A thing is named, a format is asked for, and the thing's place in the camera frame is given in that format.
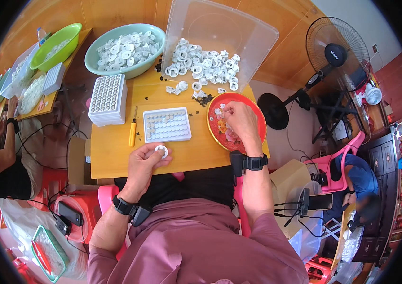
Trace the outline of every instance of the red plastic stool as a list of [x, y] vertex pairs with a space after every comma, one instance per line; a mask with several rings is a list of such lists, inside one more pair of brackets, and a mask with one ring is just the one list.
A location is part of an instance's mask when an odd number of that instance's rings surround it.
[[333, 261], [328, 258], [323, 258], [315, 255], [310, 261], [305, 264], [305, 268], [308, 273], [308, 278], [310, 284], [324, 284], [327, 283], [332, 274], [330, 267]]
[[[50, 193], [50, 184], [52, 183], [58, 183], [58, 189], [57, 191], [61, 191], [68, 182], [68, 174], [66, 170], [63, 169], [49, 169], [49, 168], [43, 168], [43, 176], [42, 176], [42, 181], [41, 181], [41, 190], [35, 196], [33, 200], [42, 202], [44, 204], [48, 204], [48, 198], [54, 195], [56, 192]], [[32, 205], [33, 207], [41, 210], [41, 211], [49, 211], [48, 207], [38, 203], [38, 202], [32, 202], [28, 201], [29, 205]]]
[[82, 214], [83, 225], [72, 225], [68, 240], [76, 243], [88, 244], [95, 225], [102, 216], [100, 204], [98, 202], [97, 190], [76, 190], [67, 195], [61, 195], [54, 203], [54, 212], [59, 212], [59, 202], [64, 202], [67, 206]]

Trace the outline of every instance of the wooden cabinet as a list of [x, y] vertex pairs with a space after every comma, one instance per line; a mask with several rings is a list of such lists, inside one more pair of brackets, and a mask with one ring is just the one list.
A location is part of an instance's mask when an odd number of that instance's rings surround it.
[[393, 225], [398, 192], [396, 149], [389, 133], [361, 146], [357, 156], [366, 160], [376, 175], [381, 199], [379, 217], [366, 225], [360, 247], [353, 258], [356, 262], [379, 261]]

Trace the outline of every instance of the smartphone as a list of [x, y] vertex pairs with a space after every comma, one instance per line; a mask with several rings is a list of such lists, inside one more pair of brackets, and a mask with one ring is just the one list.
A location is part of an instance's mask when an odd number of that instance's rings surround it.
[[308, 210], [328, 210], [332, 208], [334, 195], [324, 193], [320, 195], [310, 195]]
[[67, 218], [67, 220], [69, 220], [78, 227], [83, 225], [83, 217], [81, 213], [79, 213], [78, 211], [76, 211], [75, 209], [68, 206], [62, 201], [59, 202], [58, 213], [59, 215], [64, 216], [65, 218]]

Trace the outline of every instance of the hand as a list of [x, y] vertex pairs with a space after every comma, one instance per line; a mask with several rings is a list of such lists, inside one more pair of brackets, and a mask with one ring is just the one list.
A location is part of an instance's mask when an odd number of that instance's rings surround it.
[[131, 152], [128, 160], [128, 179], [124, 189], [118, 194], [119, 198], [128, 203], [137, 203], [150, 185], [153, 170], [167, 166], [172, 161], [173, 158], [169, 156], [171, 149], [168, 149], [168, 156], [164, 159], [161, 158], [164, 150], [154, 152], [158, 145], [164, 143], [144, 144]]
[[357, 201], [357, 194], [354, 192], [353, 194], [350, 195], [348, 203], [352, 204], [355, 203]]
[[11, 99], [8, 100], [7, 103], [7, 119], [13, 118], [15, 111], [16, 111], [16, 106], [18, 105], [18, 98], [16, 96], [13, 96]]
[[349, 202], [349, 198], [351, 197], [351, 194], [350, 193], [346, 193], [346, 195], [345, 195], [345, 198], [343, 199], [343, 205], [342, 206], [345, 206], [346, 204], [350, 204], [350, 202]]
[[249, 151], [262, 154], [262, 142], [258, 134], [258, 118], [251, 107], [244, 103], [231, 101], [223, 108], [223, 115], [232, 130], [242, 140], [247, 154], [254, 155]]

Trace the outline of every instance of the wall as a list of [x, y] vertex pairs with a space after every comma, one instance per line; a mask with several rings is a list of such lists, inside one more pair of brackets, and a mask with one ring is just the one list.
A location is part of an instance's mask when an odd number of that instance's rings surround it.
[[390, 104], [392, 121], [402, 119], [402, 53], [376, 72], [382, 100]]
[[[215, 0], [276, 27], [280, 37], [253, 79], [297, 90], [314, 73], [305, 50], [310, 24], [324, 16], [310, 0]], [[32, 0], [0, 46], [0, 74], [37, 41], [36, 29], [56, 32], [79, 22], [95, 37], [131, 23], [153, 24], [164, 31], [172, 0]]]
[[370, 57], [373, 45], [379, 53], [371, 60], [374, 71], [392, 61], [402, 51], [398, 39], [384, 16], [371, 0], [312, 0], [327, 16], [339, 18], [350, 24], [365, 41]]

